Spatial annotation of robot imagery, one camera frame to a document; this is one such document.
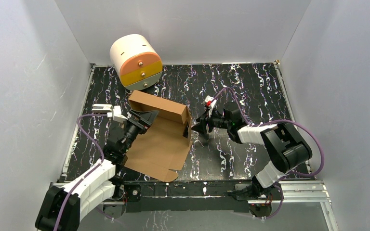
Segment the small white rectangular block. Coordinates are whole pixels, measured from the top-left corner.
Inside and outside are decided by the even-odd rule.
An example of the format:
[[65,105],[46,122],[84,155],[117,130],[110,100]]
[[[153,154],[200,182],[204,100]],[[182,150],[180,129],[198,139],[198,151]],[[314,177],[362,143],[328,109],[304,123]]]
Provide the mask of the small white rectangular block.
[[92,106],[92,113],[94,114],[106,114],[113,111],[113,106],[110,104],[94,104]]

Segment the aluminium front rail frame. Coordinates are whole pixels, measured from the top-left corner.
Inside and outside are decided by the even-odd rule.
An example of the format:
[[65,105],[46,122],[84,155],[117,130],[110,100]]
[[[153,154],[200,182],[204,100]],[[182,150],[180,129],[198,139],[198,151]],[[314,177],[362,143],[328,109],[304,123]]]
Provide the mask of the aluminium front rail frame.
[[109,206],[121,206],[127,213],[232,210],[264,220],[273,217],[285,203],[320,203],[328,229],[338,230],[327,189],[316,180],[280,182],[258,196],[247,180],[106,181],[87,196],[78,191],[69,194],[66,184],[53,184],[35,225],[40,231],[75,231],[91,211],[103,212]]

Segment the brown cardboard box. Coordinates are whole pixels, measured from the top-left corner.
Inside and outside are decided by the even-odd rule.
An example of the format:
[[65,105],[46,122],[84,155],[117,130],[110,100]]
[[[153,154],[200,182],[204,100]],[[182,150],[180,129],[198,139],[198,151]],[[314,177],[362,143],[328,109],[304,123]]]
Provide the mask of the brown cardboard box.
[[138,90],[128,101],[135,111],[159,113],[148,131],[133,142],[125,167],[163,182],[176,180],[192,144],[188,107]]

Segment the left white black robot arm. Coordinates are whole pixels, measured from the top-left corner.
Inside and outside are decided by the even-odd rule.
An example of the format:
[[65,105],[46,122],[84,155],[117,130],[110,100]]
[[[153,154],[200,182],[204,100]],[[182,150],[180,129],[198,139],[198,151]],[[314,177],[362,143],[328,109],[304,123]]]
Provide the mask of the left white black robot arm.
[[107,199],[123,198],[125,188],[118,176],[138,135],[145,134],[155,121],[159,111],[139,112],[130,110],[130,117],[122,114],[120,106],[97,104],[91,117],[102,116],[123,123],[108,138],[104,147],[91,137],[81,126],[81,115],[77,125],[81,132],[100,151],[97,162],[73,181],[58,187],[51,186],[45,194],[35,221],[39,231],[76,231],[83,218]]

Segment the round white drawer cabinet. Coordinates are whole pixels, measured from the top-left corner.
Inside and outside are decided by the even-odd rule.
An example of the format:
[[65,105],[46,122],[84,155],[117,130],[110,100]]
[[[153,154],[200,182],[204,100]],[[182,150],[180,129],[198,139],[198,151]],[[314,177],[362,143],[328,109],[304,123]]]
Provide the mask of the round white drawer cabinet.
[[161,78],[161,57],[142,35],[130,34],[117,39],[109,55],[121,84],[128,90],[144,90]]

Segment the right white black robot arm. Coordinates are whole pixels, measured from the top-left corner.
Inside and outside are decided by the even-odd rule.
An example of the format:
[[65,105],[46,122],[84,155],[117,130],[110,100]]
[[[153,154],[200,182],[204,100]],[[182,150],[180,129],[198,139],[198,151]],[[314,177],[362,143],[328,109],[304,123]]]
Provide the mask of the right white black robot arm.
[[265,167],[252,177],[250,186],[229,192],[229,196],[235,199],[265,199],[278,180],[312,157],[307,142],[294,125],[287,122],[254,127],[244,121],[239,109],[224,109],[222,114],[216,109],[206,109],[191,129],[206,135],[213,128],[226,129],[229,138],[236,143],[263,145],[270,158]]

